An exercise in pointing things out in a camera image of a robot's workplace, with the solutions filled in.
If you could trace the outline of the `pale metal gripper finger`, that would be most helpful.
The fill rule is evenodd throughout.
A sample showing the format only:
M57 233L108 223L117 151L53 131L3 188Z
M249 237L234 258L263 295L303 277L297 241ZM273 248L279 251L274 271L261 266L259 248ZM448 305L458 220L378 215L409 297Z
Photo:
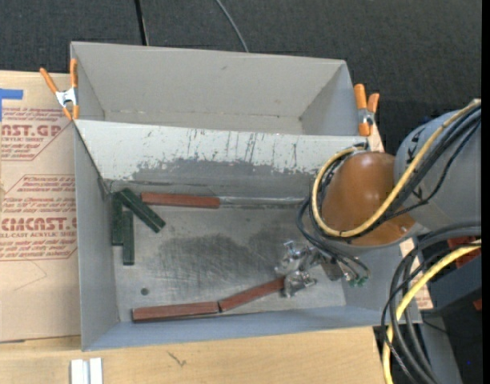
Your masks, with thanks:
M284 277L283 295L291 298L300 290L314 286L317 283L308 272L292 272Z
M310 250L306 244L296 241L288 241L283 244L283 257L275 267L277 274L290 274L300 270L309 257Z

